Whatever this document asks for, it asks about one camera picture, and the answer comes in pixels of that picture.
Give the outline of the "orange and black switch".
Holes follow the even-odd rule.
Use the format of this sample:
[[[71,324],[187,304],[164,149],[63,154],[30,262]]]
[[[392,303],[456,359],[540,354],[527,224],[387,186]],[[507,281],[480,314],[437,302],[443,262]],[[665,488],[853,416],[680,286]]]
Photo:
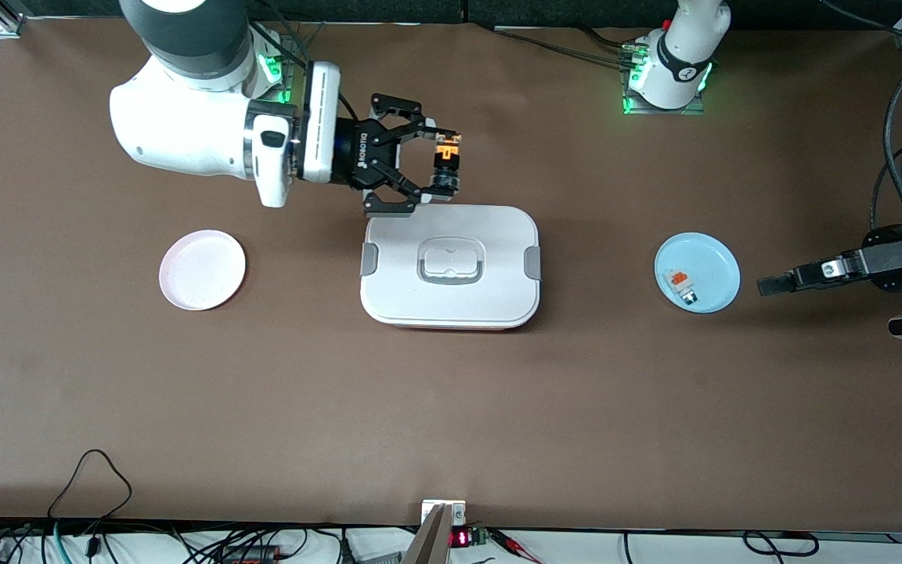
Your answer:
[[[460,190],[460,144],[462,136],[452,131],[435,133],[433,174],[427,193],[436,200],[450,200]]]

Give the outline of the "light blue round plate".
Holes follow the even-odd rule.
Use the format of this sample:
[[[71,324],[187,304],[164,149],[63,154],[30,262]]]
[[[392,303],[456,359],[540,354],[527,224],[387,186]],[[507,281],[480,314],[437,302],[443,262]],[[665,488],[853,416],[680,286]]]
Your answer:
[[[698,301],[685,305],[666,284],[667,270],[681,270],[694,283]],[[687,312],[712,314],[730,306],[741,286],[740,266],[730,249],[710,235],[687,232],[662,243],[655,254],[654,275],[662,295]]]

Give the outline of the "pink round plate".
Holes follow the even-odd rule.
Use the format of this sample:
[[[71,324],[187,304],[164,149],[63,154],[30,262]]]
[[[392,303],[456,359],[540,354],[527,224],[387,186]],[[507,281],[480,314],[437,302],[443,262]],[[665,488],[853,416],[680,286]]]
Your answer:
[[[247,274],[241,243],[218,230],[198,230],[166,251],[158,272],[162,295],[187,311],[215,309],[236,295]]]

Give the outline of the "red clip leads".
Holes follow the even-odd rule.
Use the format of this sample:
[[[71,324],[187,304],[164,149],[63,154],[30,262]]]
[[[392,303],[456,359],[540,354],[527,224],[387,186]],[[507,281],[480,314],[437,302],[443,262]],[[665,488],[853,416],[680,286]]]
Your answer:
[[[527,550],[511,536],[506,535],[501,530],[488,528],[487,533],[490,540],[508,554],[511,554],[519,559],[523,559],[527,562],[531,562],[532,564],[544,564],[544,561],[541,561],[537,557],[533,556],[533,554],[531,554],[529,550]]]

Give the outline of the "orange black connector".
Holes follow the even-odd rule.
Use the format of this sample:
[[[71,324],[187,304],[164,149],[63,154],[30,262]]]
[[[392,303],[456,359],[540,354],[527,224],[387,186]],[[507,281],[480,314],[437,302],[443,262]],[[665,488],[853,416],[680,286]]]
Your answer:
[[[254,544],[230,546],[222,554],[219,564],[278,564],[283,554],[275,545]]]

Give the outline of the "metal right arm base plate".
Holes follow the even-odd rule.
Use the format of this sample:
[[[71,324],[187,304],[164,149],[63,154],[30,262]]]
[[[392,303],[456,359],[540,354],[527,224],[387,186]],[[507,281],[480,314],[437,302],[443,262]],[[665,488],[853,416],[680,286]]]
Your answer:
[[[262,26],[260,29],[262,32],[254,31],[260,78],[266,83],[266,90],[260,99],[288,104],[296,73],[301,70],[296,62],[301,61],[301,54],[289,36],[282,37],[278,32]]]

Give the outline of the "white and orange switch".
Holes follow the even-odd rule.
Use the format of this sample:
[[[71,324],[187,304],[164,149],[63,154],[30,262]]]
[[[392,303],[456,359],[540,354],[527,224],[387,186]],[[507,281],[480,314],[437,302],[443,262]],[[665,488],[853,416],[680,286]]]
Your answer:
[[[665,272],[667,286],[675,296],[685,305],[694,305],[698,301],[690,276],[681,270],[667,270]]]

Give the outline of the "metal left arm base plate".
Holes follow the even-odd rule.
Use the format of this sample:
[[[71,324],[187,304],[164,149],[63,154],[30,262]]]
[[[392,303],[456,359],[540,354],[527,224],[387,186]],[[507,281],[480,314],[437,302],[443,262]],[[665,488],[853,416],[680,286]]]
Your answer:
[[[639,92],[634,92],[631,86],[631,71],[622,71],[622,112],[632,115],[702,115],[704,114],[704,100],[700,92],[695,93],[694,99],[685,107],[661,108],[652,106]]]

